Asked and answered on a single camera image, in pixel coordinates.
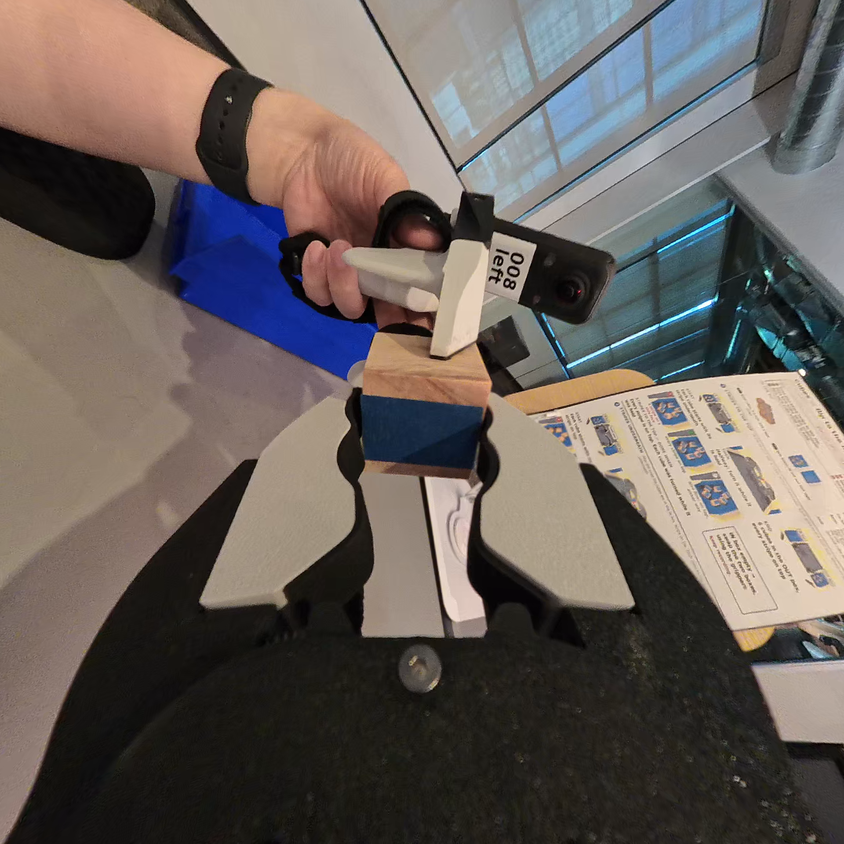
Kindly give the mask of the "white moulded plastic piece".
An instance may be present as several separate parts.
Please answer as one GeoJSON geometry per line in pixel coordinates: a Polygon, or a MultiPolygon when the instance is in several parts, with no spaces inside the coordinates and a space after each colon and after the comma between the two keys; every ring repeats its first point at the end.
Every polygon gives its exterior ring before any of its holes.
{"type": "Polygon", "coordinates": [[[484,605],[468,574],[469,535],[480,484],[426,478],[423,485],[447,636],[480,638],[487,630],[484,605]]]}

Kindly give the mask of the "printed instruction sheet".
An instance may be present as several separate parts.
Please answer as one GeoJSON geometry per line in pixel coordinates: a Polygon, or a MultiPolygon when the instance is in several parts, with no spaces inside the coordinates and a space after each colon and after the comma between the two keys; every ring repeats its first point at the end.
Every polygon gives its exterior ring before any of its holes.
{"type": "Polygon", "coordinates": [[[731,629],[842,616],[842,428],[803,374],[540,393],[524,411],[627,499],[731,629]]]}

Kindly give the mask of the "silver duct pipe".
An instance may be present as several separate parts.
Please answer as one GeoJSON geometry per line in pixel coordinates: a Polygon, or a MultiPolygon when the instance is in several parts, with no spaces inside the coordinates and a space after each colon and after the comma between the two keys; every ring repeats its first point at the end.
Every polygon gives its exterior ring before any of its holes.
{"type": "Polygon", "coordinates": [[[843,132],[843,2],[819,1],[793,96],[772,156],[775,172],[801,175],[829,163],[843,132]]]}

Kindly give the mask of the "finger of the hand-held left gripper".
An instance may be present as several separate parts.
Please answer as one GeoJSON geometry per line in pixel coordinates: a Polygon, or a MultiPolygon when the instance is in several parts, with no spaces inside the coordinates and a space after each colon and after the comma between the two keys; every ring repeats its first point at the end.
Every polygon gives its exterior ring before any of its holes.
{"type": "Polygon", "coordinates": [[[477,342],[488,278],[489,246],[455,239],[447,251],[429,356],[448,360],[477,342]]]}

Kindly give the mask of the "wooden cube with blue tape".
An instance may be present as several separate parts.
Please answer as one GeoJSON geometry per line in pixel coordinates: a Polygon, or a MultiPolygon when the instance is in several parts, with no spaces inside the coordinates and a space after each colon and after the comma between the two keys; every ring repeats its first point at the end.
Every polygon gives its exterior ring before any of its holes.
{"type": "Polygon", "coordinates": [[[360,394],[369,471],[464,480],[473,471],[491,378],[475,343],[440,360],[431,340],[409,324],[374,335],[360,394]]]}

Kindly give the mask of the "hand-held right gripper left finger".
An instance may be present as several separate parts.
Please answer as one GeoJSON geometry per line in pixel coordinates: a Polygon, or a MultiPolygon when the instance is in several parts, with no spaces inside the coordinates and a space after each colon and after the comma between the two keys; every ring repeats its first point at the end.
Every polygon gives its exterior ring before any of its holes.
{"type": "Polygon", "coordinates": [[[354,635],[374,541],[364,472],[359,388],[332,395],[283,429],[260,455],[207,579],[207,610],[275,608],[294,628],[320,607],[354,635]]]}

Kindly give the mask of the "black office chair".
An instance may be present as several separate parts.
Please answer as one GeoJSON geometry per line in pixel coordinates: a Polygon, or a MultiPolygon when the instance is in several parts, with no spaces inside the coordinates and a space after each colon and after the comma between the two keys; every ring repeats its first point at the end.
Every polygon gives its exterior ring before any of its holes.
{"type": "Polygon", "coordinates": [[[136,255],[153,225],[155,198],[136,165],[1,129],[1,217],[92,258],[136,255]]]}

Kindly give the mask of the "person's left forearm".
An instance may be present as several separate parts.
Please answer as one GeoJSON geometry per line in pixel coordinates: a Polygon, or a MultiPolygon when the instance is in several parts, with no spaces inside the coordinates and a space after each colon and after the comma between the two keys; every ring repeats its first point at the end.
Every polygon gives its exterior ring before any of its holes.
{"type": "Polygon", "coordinates": [[[125,2],[1,2],[1,124],[208,183],[196,139],[226,64],[125,2]]]}

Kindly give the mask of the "blue plastic bin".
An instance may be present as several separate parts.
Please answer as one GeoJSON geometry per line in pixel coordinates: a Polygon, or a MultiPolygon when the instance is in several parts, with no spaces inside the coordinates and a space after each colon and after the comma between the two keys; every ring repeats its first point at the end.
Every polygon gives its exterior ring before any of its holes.
{"type": "Polygon", "coordinates": [[[179,296],[338,377],[364,360],[375,327],[340,322],[298,301],[279,269],[283,212],[183,182],[171,214],[179,296]]]}

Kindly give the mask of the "large glass window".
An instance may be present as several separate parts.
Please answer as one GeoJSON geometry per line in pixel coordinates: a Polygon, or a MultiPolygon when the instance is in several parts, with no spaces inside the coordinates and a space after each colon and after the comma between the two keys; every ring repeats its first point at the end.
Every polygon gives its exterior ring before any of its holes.
{"type": "Polygon", "coordinates": [[[463,186],[519,218],[759,60],[762,1],[370,1],[463,186]]]}

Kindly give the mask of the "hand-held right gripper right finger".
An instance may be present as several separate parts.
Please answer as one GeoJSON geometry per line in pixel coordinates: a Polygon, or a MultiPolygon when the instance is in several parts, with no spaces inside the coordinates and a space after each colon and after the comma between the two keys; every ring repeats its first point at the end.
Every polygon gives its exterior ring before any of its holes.
{"type": "Polygon", "coordinates": [[[491,395],[480,432],[481,482],[467,571],[492,629],[519,606],[533,630],[554,635],[576,609],[635,606],[579,462],[539,423],[491,395]]]}

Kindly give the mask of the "person's left hand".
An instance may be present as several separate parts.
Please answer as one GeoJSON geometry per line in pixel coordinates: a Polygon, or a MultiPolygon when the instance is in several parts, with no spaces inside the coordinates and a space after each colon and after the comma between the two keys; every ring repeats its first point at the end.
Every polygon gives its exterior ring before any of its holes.
{"type": "Polygon", "coordinates": [[[382,205],[410,188],[403,169],[352,122],[276,88],[254,100],[247,156],[251,197],[281,208],[290,236],[329,241],[306,248],[300,289],[317,306],[361,317],[370,301],[343,254],[370,246],[382,205]]]}

